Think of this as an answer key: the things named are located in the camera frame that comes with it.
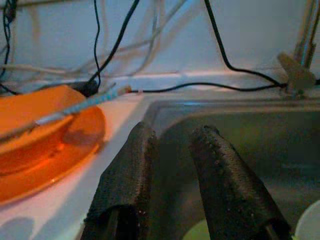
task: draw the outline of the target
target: stainless steel sink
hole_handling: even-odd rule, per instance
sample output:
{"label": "stainless steel sink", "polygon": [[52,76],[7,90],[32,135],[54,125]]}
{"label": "stainless steel sink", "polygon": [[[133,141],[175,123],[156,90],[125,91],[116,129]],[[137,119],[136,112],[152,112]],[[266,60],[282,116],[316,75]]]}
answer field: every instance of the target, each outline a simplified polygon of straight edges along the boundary
{"label": "stainless steel sink", "polygon": [[150,240],[181,240],[205,219],[189,134],[214,125],[267,187],[293,227],[320,199],[320,101],[160,101],[144,121],[156,130]]}

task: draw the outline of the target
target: white countertop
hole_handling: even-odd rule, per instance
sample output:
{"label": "white countertop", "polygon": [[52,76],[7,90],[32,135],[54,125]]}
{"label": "white countertop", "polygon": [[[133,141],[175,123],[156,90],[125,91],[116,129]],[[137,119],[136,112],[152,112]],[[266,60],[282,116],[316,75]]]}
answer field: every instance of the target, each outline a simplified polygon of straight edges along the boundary
{"label": "white countertop", "polygon": [[239,93],[184,91],[183,94],[129,95],[101,104],[106,118],[105,146],[91,161],[45,190],[0,207],[0,240],[80,239],[102,172],[119,152],[130,130],[143,119],[149,105],[169,99],[279,98],[278,91]]}

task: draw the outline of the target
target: white wall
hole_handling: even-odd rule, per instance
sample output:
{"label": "white wall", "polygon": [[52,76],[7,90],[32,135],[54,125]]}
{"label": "white wall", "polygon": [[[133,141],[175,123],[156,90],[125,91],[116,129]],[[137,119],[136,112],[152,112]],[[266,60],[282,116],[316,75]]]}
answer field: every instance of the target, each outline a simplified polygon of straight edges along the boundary
{"label": "white wall", "polygon": [[[97,1],[102,24],[100,53],[113,46],[133,0]],[[160,1],[164,9],[162,15],[177,2]],[[235,66],[260,70],[275,68],[278,53],[293,52],[304,15],[304,0],[212,0],[211,3],[227,54]],[[151,6],[151,0],[140,1],[122,46],[150,35]],[[74,68],[93,57],[96,30],[92,0],[23,7],[17,13],[12,30],[12,59],[17,64]],[[3,34],[0,41],[1,46],[5,44]],[[320,27],[316,42],[320,43]],[[137,68],[146,49],[115,58],[108,71],[118,74]],[[189,0],[165,28],[154,58],[144,72],[225,69],[203,0]],[[320,76],[320,46],[311,70]]]}

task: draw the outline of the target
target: orange plate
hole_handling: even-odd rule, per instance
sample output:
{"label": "orange plate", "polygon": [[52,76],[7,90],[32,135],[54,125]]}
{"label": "orange plate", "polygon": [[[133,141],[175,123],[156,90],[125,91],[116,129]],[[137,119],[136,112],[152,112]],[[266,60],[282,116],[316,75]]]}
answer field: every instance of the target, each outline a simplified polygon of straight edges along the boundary
{"label": "orange plate", "polygon": [[98,107],[82,111],[47,159],[31,168],[0,176],[0,205],[39,192],[86,163],[103,142],[104,135],[102,111]]}

